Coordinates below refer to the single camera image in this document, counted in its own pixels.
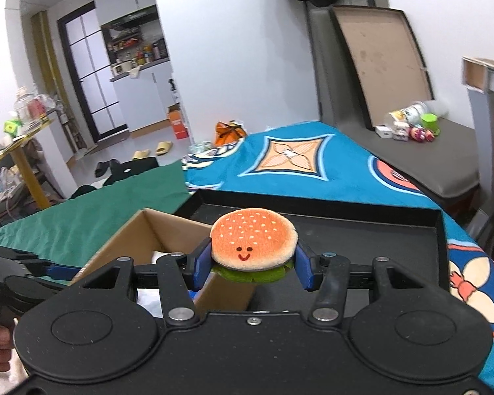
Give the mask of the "plush hamburger toy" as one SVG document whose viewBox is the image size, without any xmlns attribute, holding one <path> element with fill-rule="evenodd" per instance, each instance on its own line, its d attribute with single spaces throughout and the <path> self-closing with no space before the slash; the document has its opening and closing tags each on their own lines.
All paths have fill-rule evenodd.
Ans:
<svg viewBox="0 0 494 395">
<path fill-rule="evenodd" d="M 261 208 L 234 210 L 210 230 L 212 270 L 236 283 L 273 283 L 293 269 L 298 233 L 286 217 Z"/>
</svg>

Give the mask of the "white soft pouch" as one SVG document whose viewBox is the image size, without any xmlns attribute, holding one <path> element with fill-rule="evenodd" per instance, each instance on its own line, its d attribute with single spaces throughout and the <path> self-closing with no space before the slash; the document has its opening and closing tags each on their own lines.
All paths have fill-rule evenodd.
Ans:
<svg viewBox="0 0 494 395">
<path fill-rule="evenodd" d="M 182 252 L 163 252 L 155 251 L 151 256 L 151 264 L 156 264 L 157 261 L 163 257 L 172 257 L 174 259 L 183 259 L 184 254 Z"/>
</svg>

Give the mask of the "green cloth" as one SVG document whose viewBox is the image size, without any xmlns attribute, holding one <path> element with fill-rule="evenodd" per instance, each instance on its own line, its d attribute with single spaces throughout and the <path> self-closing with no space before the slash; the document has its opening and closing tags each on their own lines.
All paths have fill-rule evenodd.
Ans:
<svg viewBox="0 0 494 395">
<path fill-rule="evenodd" d="M 188 197 L 175 161 L 4 225 L 0 246 L 81 267 L 139 210 L 171 214 Z"/>
</svg>

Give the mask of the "brown cardboard box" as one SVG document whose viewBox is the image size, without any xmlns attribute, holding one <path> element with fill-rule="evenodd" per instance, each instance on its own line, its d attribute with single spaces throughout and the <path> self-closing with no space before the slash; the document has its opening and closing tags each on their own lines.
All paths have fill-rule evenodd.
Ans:
<svg viewBox="0 0 494 395">
<path fill-rule="evenodd" d="M 156 251 L 190 253 L 209 232 L 210 226 L 200 222 L 158 210 L 139 210 L 97 250 L 72 282 L 122 256 L 132 258 L 136 265 L 145 265 L 151 263 Z M 212 273 L 194 302 L 201 315 L 209 311 L 246 311 L 254 290 L 252 283 L 234 283 Z"/>
</svg>

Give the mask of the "blue patterned blanket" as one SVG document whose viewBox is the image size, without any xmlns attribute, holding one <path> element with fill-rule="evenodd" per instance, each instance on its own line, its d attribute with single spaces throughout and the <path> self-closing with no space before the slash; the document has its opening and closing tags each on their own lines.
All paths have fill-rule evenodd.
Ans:
<svg viewBox="0 0 494 395">
<path fill-rule="evenodd" d="M 312 121 L 249 135 L 183 157 L 190 190 L 211 189 L 435 209 L 414 182 L 334 127 Z M 494 261 L 449 215 L 449 290 L 494 334 Z M 494 389 L 494 347 L 480 375 Z"/>
</svg>

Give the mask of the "black shallow tray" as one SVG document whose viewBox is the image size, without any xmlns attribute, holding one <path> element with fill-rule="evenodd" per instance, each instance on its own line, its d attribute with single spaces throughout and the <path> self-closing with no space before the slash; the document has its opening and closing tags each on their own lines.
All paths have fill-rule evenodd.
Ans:
<svg viewBox="0 0 494 395">
<path fill-rule="evenodd" d="M 333 252 L 354 265 L 393 259 L 443 289 L 448 248 L 440 210 L 329 201 L 290 196 L 198 190 L 176 215 L 211 225 L 236 209 L 263 208 L 284 215 L 314 253 Z"/>
</svg>

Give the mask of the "black slipper pair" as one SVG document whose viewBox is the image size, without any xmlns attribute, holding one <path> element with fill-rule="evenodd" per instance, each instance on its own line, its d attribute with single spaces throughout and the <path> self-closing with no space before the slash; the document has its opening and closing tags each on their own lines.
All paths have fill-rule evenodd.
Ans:
<svg viewBox="0 0 494 395">
<path fill-rule="evenodd" d="M 114 168 L 118 167 L 119 165 L 120 165 L 120 161 L 118 161 L 116 159 L 110 159 L 109 161 L 101 161 L 95 167 L 94 176 L 102 177 L 109 170 L 113 170 Z"/>
</svg>

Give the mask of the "orange bag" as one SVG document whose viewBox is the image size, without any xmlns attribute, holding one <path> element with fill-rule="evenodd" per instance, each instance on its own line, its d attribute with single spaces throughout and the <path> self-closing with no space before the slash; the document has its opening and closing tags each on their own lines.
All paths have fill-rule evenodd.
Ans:
<svg viewBox="0 0 494 395">
<path fill-rule="evenodd" d="M 235 120 L 229 122 L 219 121 L 215 127 L 214 146 L 219 147 L 238 142 L 240 139 L 247 137 L 242 123 Z"/>
</svg>

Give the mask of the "yellow side table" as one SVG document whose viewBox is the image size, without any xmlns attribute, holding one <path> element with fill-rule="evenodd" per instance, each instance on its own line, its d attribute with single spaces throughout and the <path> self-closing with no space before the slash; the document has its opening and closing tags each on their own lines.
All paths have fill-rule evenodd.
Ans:
<svg viewBox="0 0 494 395">
<path fill-rule="evenodd" d="M 10 145 L 6 146 L 0 151 L 0 161 L 7 155 L 10 155 L 15 165 L 18 168 L 20 175 L 22 176 L 25 185 L 30 192 L 32 198 L 35 200 L 40 210 L 46 210 L 50 208 L 50 200 L 45 195 L 44 190 L 41 187 L 40 182 L 35 176 L 31 165 L 29 164 L 23 147 L 35 136 L 44 130 L 46 127 L 50 127 L 51 121 L 48 119 L 41 125 L 33 128 L 27 134 L 15 139 Z"/>
</svg>

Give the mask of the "orange carton box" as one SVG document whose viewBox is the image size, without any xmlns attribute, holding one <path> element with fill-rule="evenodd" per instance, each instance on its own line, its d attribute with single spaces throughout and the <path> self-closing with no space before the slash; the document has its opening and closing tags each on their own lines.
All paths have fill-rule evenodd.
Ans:
<svg viewBox="0 0 494 395">
<path fill-rule="evenodd" d="M 183 115 L 178 103 L 168 107 L 168 119 L 174 130 L 176 139 L 181 140 L 189 137 L 189 132 L 183 122 Z"/>
</svg>

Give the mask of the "white kitchen cabinet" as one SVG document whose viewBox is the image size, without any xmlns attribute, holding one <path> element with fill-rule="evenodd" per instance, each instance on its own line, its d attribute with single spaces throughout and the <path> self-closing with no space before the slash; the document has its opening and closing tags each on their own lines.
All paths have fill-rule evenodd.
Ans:
<svg viewBox="0 0 494 395">
<path fill-rule="evenodd" d="M 171 78 L 172 66 L 166 59 L 146 64 L 135 78 L 125 73 L 111 81 L 130 132 L 168 118 L 168 107 L 175 103 L 169 83 Z"/>
</svg>

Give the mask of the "white plastic bottle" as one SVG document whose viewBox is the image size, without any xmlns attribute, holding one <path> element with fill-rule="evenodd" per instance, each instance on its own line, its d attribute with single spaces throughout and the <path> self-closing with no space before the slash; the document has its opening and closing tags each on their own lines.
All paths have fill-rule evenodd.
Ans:
<svg viewBox="0 0 494 395">
<path fill-rule="evenodd" d="M 421 123 L 421 117 L 427 113 L 427 107 L 422 102 L 388 112 L 385 114 L 385 126 L 393 127 L 396 122 L 404 122 L 411 126 Z"/>
</svg>

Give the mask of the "green plastic cup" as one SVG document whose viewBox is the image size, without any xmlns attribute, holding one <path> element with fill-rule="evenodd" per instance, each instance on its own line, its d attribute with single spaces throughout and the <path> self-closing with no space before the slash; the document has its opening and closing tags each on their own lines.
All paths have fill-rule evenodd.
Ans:
<svg viewBox="0 0 494 395">
<path fill-rule="evenodd" d="M 435 137 L 440 135 L 438 117 L 434 113 L 424 113 L 420 116 L 421 126 L 430 131 Z"/>
</svg>

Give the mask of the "brown framed board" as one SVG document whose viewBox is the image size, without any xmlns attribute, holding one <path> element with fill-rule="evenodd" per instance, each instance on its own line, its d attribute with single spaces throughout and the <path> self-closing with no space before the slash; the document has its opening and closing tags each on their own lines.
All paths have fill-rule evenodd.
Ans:
<svg viewBox="0 0 494 395">
<path fill-rule="evenodd" d="M 434 98 L 423 54 L 403 11 L 338 5 L 331 16 L 357 82 L 367 129 L 382 123 L 388 112 Z"/>
</svg>

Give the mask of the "black framed glass door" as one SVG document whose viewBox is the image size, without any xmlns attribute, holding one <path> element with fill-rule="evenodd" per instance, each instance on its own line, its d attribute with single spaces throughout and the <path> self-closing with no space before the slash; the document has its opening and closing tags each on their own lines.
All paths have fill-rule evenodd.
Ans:
<svg viewBox="0 0 494 395">
<path fill-rule="evenodd" d="M 127 130 L 95 4 L 79 7 L 58 19 L 57 25 L 72 86 L 94 142 Z"/>
</svg>

